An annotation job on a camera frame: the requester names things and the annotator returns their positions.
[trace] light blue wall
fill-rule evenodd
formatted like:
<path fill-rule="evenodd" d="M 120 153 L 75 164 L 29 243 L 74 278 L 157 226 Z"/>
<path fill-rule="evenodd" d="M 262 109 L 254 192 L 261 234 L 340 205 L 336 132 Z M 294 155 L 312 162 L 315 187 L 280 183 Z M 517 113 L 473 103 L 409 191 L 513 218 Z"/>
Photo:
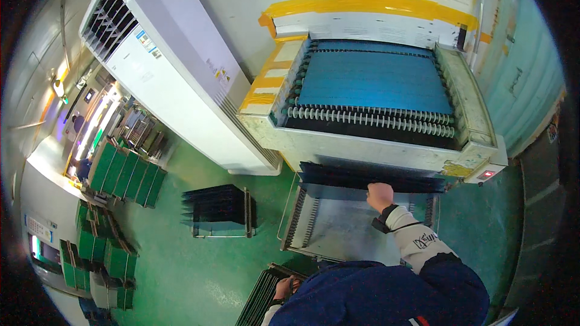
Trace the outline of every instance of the light blue wall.
<path fill-rule="evenodd" d="M 495 132 L 504 136 L 508 156 L 516 155 L 564 85 L 556 46 L 534 0 L 500 0 L 477 80 Z"/>

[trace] white air conditioner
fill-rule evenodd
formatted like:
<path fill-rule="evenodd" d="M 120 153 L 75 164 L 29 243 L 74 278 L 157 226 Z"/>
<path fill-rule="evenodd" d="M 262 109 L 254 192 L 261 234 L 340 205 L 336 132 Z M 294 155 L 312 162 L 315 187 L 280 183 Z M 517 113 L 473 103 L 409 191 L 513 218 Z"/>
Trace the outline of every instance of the white air conditioner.
<path fill-rule="evenodd" d="M 279 174 L 279 153 L 236 118 L 250 83 L 199 0 L 91 0 L 79 34 L 125 89 L 205 156 L 232 174 Z"/>

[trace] air conditioner vent grille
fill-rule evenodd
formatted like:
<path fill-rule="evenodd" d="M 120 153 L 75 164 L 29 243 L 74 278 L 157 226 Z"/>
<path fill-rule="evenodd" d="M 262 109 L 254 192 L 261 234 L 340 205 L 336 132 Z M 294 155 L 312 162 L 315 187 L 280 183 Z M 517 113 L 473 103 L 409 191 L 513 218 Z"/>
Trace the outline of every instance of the air conditioner vent grille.
<path fill-rule="evenodd" d="M 99 0 L 82 36 L 96 56 L 106 61 L 137 24 L 123 0 Z"/>

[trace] blue jacket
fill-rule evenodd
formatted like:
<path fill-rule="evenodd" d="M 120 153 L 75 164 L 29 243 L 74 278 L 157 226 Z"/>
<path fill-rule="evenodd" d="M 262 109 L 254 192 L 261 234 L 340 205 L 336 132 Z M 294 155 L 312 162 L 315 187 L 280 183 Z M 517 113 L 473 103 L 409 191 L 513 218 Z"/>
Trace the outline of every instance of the blue jacket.
<path fill-rule="evenodd" d="M 479 326 L 488 307 L 475 272 L 453 254 L 439 253 L 418 275 L 370 261 L 326 267 L 304 281 L 270 326 Z"/>
<path fill-rule="evenodd" d="M 89 172 L 91 171 L 91 165 L 93 165 L 93 162 L 87 158 L 79 160 L 78 167 L 76 168 L 76 177 L 78 177 L 78 179 L 81 182 L 83 182 L 85 179 L 89 178 Z"/>
<path fill-rule="evenodd" d="M 85 118 L 81 115 L 77 116 L 76 119 L 74 120 L 74 124 L 72 125 L 76 133 L 79 133 L 81 131 L 83 123 L 85 123 Z"/>

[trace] ceiling light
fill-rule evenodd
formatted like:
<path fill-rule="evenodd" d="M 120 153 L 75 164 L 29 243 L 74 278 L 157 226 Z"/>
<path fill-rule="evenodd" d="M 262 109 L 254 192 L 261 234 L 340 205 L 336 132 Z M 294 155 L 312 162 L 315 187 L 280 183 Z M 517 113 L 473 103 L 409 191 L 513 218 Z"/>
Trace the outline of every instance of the ceiling light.
<path fill-rule="evenodd" d="M 54 91 L 56 92 L 56 95 L 58 97 L 62 97 L 64 95 L 64 86 L 63 84 L 60 82 L 60 80 L 55 80 L 52 83 L 52 88 L 54 88 Z"/>

